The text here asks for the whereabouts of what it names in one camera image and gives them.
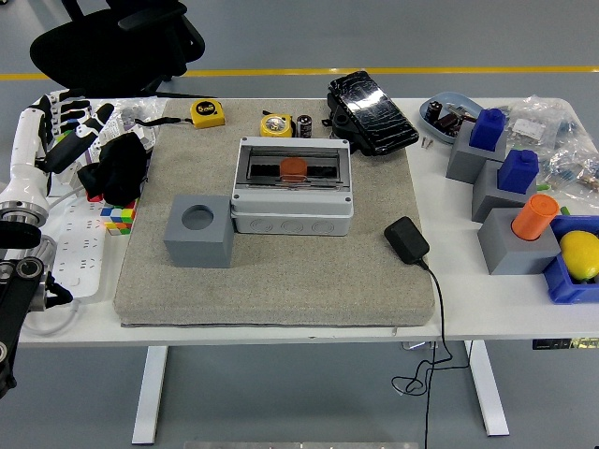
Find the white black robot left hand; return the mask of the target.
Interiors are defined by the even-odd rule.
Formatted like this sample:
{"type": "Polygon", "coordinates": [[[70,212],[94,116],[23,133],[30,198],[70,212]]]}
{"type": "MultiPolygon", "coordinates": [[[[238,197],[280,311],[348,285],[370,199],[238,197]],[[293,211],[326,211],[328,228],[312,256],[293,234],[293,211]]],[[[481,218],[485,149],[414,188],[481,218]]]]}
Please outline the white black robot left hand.
{"type": "Polygon", "coordinates": [[[10,159],[11,178],[37,176],[47,194],[51,174],[62,173],[93,145],[113,111],[111,103],[93,109],[82,89],[42,95],[20,115],[10,159]]]}

